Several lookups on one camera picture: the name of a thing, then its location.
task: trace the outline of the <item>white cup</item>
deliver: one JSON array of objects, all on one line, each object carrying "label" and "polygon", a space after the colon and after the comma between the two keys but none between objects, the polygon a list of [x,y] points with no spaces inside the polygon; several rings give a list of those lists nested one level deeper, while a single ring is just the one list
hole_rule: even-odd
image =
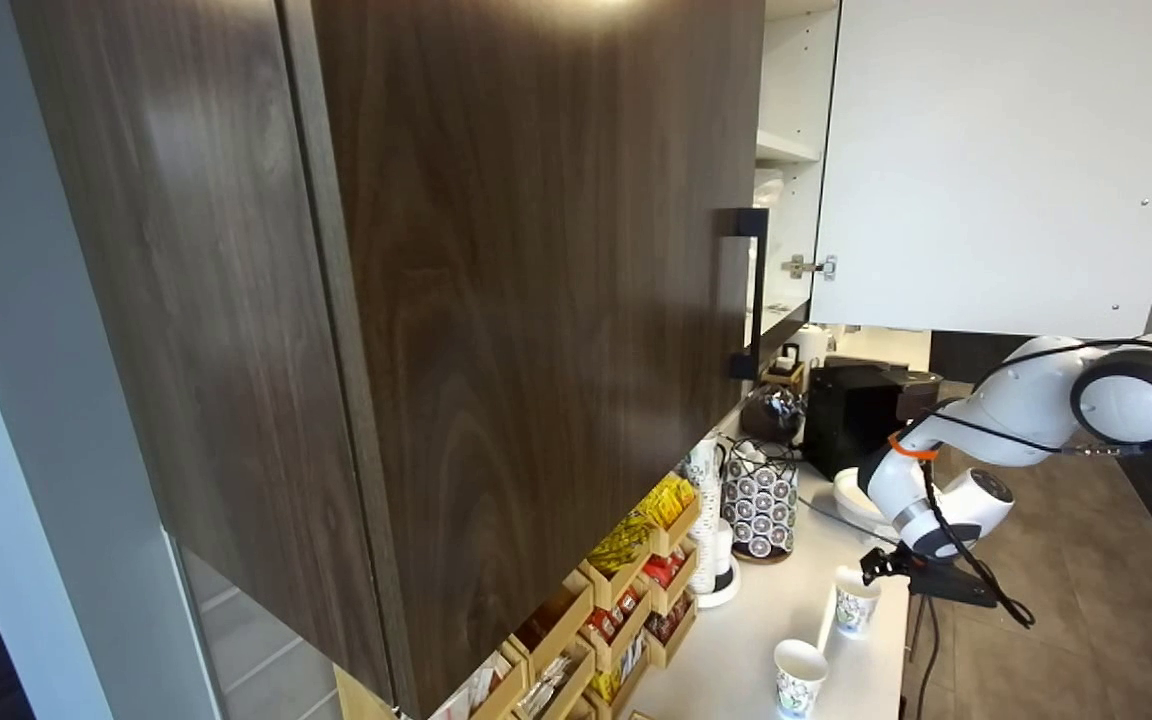
[{"label": "white cup", "polygon": [[830,660],[818,643],[781,642],[775,643],[775,715],[807,720],[818,711]]},{"label": "white cup", "polygon": [[834,572],[834,634],[848,642],[864,642],[873,613],[879,610],[879,588],[864,585],[856,567]]}]

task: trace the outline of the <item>countertop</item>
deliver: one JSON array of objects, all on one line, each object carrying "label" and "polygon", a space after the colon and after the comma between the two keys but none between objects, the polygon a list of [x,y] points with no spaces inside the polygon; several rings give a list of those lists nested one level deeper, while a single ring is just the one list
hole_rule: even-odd
[{"label": "countertop", "polygon": [[[807,467],[805,499],[830,494]],[[692,636],[669,667],[643,675],[626,715],[654,720],[760,720],[775,715],[775,642],[818,642],[830,630],[834,572],[879,539],[861,537],[807,506],[798,506],[792,555],[781,565],[741,565],[741,594],[723,610],[702,613]],[[818,720],[898,720],[907,624],[907,581],[879,581],[884,595],[869,642],[830,642],[830,679]]]}]

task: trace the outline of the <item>cabinet door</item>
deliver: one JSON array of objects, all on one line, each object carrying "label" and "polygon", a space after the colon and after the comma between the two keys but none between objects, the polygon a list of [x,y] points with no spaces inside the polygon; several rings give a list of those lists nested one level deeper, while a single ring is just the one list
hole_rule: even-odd
[{"label": "cabinet door", "polygon": [[1139,334],[1152,0],[848,0],[812,317]]},{"label": "cabinet door", "polygon": [[760,4],[312,11],[366,494],[432,707],[737,400]]},{"label": "cabinet door", "polygon": [[394,698],[278,4],[15,23],[170,533]]}]

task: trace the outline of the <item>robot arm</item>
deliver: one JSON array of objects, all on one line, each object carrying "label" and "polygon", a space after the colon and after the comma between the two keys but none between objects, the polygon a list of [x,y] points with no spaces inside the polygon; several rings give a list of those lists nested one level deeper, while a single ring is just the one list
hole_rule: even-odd
[{"label": "robot arm", "polygon": [[1029,339],[974,397],[916,421],[861,467],[861,487],[916,555],[947,560],[983,539],[1012,496],[983,467],[933,487],[922,456],[947,445],[980,465],[1029,467],[1063,454],[1080,430],[1112,447],[1152,447],[1152,336]]}]

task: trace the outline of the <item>white wall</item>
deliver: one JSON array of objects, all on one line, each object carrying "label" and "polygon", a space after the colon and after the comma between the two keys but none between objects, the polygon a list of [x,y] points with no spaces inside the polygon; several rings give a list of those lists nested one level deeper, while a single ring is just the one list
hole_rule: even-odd
[{"label": "white wall", "polygon": [[29,624],[5,613],[5,643],[45,720],[216,715],[12,9],[0,0],[0,610],[15,600],[36,610]]}]

